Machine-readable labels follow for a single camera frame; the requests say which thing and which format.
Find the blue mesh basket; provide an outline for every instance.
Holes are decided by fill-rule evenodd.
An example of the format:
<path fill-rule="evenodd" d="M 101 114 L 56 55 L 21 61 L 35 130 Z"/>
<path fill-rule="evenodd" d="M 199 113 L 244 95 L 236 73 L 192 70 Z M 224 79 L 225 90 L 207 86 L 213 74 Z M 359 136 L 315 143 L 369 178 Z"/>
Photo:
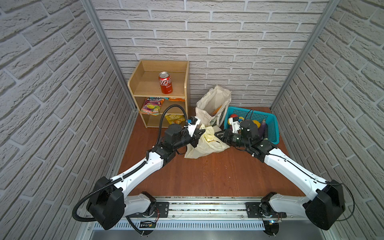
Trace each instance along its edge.
<path fill-rule="evenodd" d="M 229 107 L 227 114 L 225 115 L 224 121 L 224 129 L 229 128 L 228 118 L 231 114 L 237 114 L 239 117 L 244 117 L 247 115 L 250 109 L 237 108 L 237 107 Z M 277 118 L 275 115 L 271 113 L 264 113 L 259 111 L 251 111 L 247 119 L 256 120 L 258 122 L 262 122 L 265 119 L 266 124 L 268 125 L 268 140 L 273 144 L 279 143 L 279 128 L 277 126 Z"/>

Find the wooden cabinet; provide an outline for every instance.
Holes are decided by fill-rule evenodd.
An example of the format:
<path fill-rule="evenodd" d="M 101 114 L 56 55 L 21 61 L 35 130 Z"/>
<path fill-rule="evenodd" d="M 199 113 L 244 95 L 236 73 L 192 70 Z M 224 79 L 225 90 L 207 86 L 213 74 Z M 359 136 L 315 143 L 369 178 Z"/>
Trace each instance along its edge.
<path fill-rule="evenodd" d="M 172 81 L 173 91 L 170 94 L 161 92 L 159 73 L 164 71 L 169 73 Z M 139 113 L 145 127 L 159 127 L 161 114 L 172 104 L 181 105 L 188 116 L 189 61 L 140 60 L 128 81 L 128 88 L 139 110 L 145 98 L 185 98 L 185 102 L 165 100 L 157 116 Z M 172 108 L 167 114 L 182 114 L 182 111 L 179 108 Z M 168 126 L 168 121 L 163 120 L 162 127 Z"/>

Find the cola can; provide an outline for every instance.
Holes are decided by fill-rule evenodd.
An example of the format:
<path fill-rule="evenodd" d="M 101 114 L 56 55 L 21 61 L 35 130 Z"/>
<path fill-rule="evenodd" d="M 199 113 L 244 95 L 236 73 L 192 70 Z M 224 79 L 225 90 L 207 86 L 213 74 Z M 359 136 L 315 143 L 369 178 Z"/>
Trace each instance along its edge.
<path fill-rule="evenodd" d="M 172 89 L 172 82 L 170 81 L 170 75 L 167 72 L 161 72 L 159 74 L 159 82 L 161 87 L 161 92 L 164 94 L 170 94 Z"/>

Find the brown wooden tabletop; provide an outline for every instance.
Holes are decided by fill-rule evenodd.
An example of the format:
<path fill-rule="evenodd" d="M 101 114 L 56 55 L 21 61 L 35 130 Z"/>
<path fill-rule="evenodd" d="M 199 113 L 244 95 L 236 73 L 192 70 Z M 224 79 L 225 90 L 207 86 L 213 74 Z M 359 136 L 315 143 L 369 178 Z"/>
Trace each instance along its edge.
<path fill-rule="evenodd" d="M 270 113 L 267 107 L 248 109 Z M 145 157 L 145 151 L 155 144 L 157 134 L 157 128 L 145 128 L 140 119 L 136 121 L 119 173 Z M 288 155 L 281 136 L 278 147 Z M 130 195 L 142 191 L 153 196 L 262 197 L 269 192 L 305 196 L 278 171 L 234 147 L 198 159 L 176 155 L 165 167 L 141 182 Z"/>

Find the yellow fruit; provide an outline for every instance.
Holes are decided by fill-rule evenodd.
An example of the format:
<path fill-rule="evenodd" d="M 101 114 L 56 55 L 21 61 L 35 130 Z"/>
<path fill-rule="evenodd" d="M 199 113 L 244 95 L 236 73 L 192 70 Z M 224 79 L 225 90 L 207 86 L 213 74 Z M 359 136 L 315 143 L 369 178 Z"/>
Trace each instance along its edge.
<path fill-rule="evenodd" d="M 254 123 L 254 124 L 256 124 L 257 125 L 257 128 L 259 128 L 260 127 L 260 123 L 258 122 L 258 121 L 256 121 L 256 120 L 252 120 L 252 122 Z"/>

